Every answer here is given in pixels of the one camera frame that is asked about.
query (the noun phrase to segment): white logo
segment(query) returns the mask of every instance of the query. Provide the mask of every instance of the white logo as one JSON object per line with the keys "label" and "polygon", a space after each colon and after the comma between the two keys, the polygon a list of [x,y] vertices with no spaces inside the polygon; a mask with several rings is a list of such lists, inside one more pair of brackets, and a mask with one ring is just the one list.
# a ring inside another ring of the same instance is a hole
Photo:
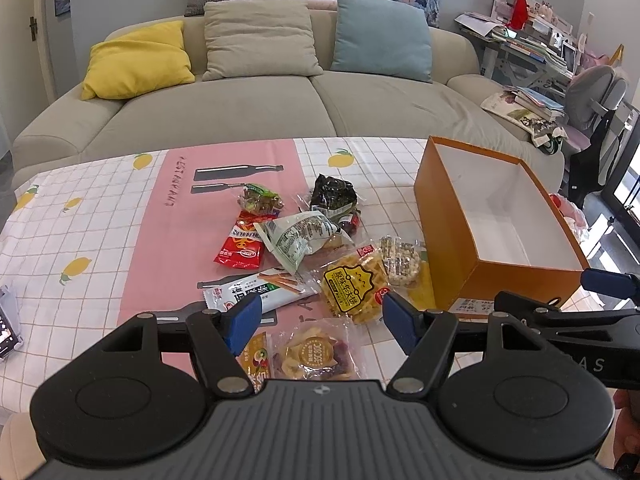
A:
{"label": "white logo", "polygon": [[328,386],[325,386],[324,384],[322,386],[317,386],[316,388],[314,388],[314,393],[318,394],[319,396],[328,394],[330,391],[331,391],[331,388],[329,388]]}

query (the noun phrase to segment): red snack package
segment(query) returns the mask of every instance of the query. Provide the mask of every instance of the red snack package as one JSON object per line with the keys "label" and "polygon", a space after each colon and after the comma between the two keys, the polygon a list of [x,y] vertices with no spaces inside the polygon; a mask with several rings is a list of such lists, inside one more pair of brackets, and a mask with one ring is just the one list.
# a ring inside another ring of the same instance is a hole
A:
{"label": "red snack package", "polygon": [[265,222],[276,217],[277,215],[254,216],[241,211],[236,225],[214,261],[233,269],[258,269],[264,243],[255,231],[254,222]]}

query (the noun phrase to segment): sofa backrest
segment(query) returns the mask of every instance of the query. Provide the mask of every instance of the sofa backrest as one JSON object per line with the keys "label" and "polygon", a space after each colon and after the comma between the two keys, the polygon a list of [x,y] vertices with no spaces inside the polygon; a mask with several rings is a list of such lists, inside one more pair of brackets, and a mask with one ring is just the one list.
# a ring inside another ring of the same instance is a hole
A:
{"label": "sofa backrest", "polygon": [[[335,10],[309,10],[311,27],[314,32],[316,57],[324,70],[331,69],[334,60],[335,22],[338,13]],[[137,28],[154,23],[184,21],[184,49],[191,59],[191,71],[195,75],[207,71],[207,47],[204,43],[204,16],[185,18],[176,16],[153,22],[129,25],[112,32],[107,40],[112,40]],[[477,74],[478,56],[470,41],[448,30],[430,27],[433,68],[431,77],[438,83],[447,84],[452,77],[463,74]]]}

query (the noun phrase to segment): open cardboard box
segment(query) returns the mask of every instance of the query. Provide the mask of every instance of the open cardboard box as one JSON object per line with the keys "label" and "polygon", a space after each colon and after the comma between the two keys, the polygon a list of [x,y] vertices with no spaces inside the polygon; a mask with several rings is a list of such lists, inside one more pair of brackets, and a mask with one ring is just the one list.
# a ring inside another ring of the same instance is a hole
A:
{"label": "open cardboard box", "polygon": [[587,259],[519,158],[430,137],[414,190],[439,309],[486,316],[501,290],[562,305],[580,286]]}

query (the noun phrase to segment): yellow pillow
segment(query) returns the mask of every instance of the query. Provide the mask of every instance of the yellow pillow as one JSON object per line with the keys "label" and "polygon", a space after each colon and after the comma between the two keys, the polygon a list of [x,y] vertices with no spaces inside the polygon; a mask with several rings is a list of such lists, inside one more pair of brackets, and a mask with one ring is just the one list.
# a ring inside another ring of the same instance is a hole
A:
{"label": "yellow pillow", "polygon": [[82,82],[83,101],[133,97],[193,83],[184,51],[184,22],[163,22],[94,45]]}

